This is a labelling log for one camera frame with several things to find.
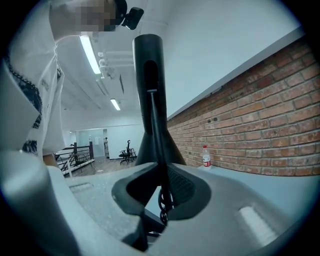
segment brick wall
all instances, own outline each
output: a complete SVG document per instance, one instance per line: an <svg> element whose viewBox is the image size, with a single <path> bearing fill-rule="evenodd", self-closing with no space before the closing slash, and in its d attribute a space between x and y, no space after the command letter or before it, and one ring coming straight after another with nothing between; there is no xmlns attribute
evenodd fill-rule
<svg viewBox="0 0 320 256"><path fill-rule="evenodd" d="M304 38L168 121L190 166L277 176L320 174L320 67Z"/></svg>

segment bottle label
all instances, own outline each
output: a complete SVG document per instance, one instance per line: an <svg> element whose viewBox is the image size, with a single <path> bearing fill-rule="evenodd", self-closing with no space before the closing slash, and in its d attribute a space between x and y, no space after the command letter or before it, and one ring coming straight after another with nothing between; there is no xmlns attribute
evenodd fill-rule
<svg viewBox="0 0 320 256"><path fill-rule="evenodd" d="M210 166L210 156L204 156L203 157L203 165L204 165L204 167L209 167Z"/></svg>

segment office chair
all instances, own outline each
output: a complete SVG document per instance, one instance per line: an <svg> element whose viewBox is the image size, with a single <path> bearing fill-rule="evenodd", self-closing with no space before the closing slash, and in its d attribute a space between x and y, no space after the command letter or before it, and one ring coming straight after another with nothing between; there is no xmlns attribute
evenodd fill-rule
<svg viewBox="0 0 320 256"><path fill-rule="evenodd" d="M130 149L129 149L129 146L130 146L130 140L127 141L128 142L128 146L126 147L126 150L122 150L120 151L120 155L119 157L120 158L123 158L120 162L120 164L122 164L123 162L127 162L127 164L129 164L129 160L130 160L130 156L131 156L131 152L130 152Z"/></svg>

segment metal railing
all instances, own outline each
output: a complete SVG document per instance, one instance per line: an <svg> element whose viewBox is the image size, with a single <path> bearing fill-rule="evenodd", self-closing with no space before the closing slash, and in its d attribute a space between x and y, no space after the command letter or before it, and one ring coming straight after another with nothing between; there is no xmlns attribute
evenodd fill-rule
<svg viewBox="0 0 320 256"><path fill-rule="evenodd" d="M62 173L70 174L94 161L93 143L90 141L88 146L77 146L75 142L73 147L66 147L54 155Z"/></svg>

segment sleeve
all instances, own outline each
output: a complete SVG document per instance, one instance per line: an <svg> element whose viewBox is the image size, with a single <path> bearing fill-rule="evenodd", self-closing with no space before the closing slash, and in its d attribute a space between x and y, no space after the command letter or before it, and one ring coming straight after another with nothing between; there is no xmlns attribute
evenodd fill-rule
<svg viewBox="0 0 320 256"><path fill-rule="evenodd" d="M43 156L52 155L66 147L61 123L61 92L62 83L53 98L48 129L42 148Z"/></svg>

